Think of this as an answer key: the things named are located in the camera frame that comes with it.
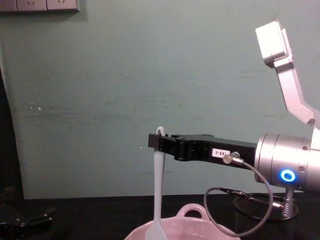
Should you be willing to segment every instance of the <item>white spoon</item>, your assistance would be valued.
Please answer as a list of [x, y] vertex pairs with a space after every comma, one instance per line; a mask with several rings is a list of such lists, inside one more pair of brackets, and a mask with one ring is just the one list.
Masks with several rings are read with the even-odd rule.
[[[165, 129], [159, 126], [156, 134], [165, 136]], [[145, 240], [168, 240], [165, 230], [161, 223], [161, 202], [162, 185], [164, 180], [166, 154], [162, 151], [154, 150], [154, 213], [153, 223], [145, 232]]]

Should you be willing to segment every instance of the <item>blue led ring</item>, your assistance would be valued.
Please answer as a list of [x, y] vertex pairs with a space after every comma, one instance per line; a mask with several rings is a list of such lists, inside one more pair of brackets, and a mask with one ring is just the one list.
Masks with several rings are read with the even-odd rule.
[[283, 170], [280, 176], [283, 181], [288, 183], [293, 182], [296, 179], [295, 173], [289, 169]]

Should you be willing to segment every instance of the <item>pink bowl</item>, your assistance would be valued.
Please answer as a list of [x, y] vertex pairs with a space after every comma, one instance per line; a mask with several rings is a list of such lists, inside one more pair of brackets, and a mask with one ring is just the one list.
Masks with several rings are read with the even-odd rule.
[[[194, 210], [201, 214], [201, 218], [187, 217], [187, 212]], [[150, 221], [135, 230], [124, 240], [145, 240], [146, 230], [153, 222]], [[180, 209], [174, 217], [161, 219], [162, 226], [168, 240], [240, 240], [238, 237], [230, 237], [222, 233], [210, 221], [206, 210], [199, 204], [188, 204]]]

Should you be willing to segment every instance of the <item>electrical outlet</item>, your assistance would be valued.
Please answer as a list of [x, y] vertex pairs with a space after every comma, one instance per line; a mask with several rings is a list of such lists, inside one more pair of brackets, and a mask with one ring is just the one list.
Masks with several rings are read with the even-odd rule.
[[18, 11], [30, 12], [30, 11], [46, 11], [46, 0], [16, 0]]
[[0, 0], [0, 12], [16, 12], [16, 0]]
[[78, 11], [77, 0], [46, 0], [48, 10]]

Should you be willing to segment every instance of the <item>cable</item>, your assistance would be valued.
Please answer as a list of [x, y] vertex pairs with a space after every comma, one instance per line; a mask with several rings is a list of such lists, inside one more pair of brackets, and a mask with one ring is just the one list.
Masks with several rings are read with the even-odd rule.
[[269, 205], [268, 205], [268, 209], [267, 211], [265, 212], [265, 215], [264, 217], [262, 218], [262, 220], [253, 228], [251, 228], [250, 230], [248, 231], [245, 231], [245, 232], [242, 232], [242, 233], [231, 233], [225, 229], [223, 229], [215, 220], [214, 218], [211, 216], [210, 212], [209, 212], [209, 208], [208, 208], [208, 203], [207, 203], [207, 197], [208, 197], [208, 194], [211, 192], [211, 191], [214, 191], [214, 190], [220, 190], [220, 187], [211, 187], [209, 188], [205, 194], [204, 194], [204, 197], [203, 197], [203, 203], [204, 203], [204, 208], [205, 208], [205, 211], [206, 213], [208, 214], [210, 220], [212, 221], [212, 223], [221, 231], [223, 232], [224, 234], [230, 236], [230, 237], [234, 237], [234, 238], [239, 238], [239, 237], [244, 237], [244, 236], [247, 236], [247, 235], [250, 235], [252, 233], [254, 233], [255, 231], [257, 231], [259, 228], [261, 228], [265, 222], [268, 220], [268, 218], [270, 217], [270, 214], [272, 212], [272, 208], [273, 208], [273, 203], [274, 203], [274, 197], [273, 197], [273, 193], [272, 193], [272, 190], [271, 190], [271, 187], [268, 183], [268, 181], [265, 179], [265, 177], [257, 170], [255, 169], [253, 166], [251, 166], [250, 164], [246, 163], [246, 162], [242, 162], [241, 163], [242, 165], [246, 166], [248, 169], [254, 171], [259, 177], [260, 179], [263, 181], [263, 183], [265, 184], [267, 190], [268, 190], [268, 193], [269, 193]]

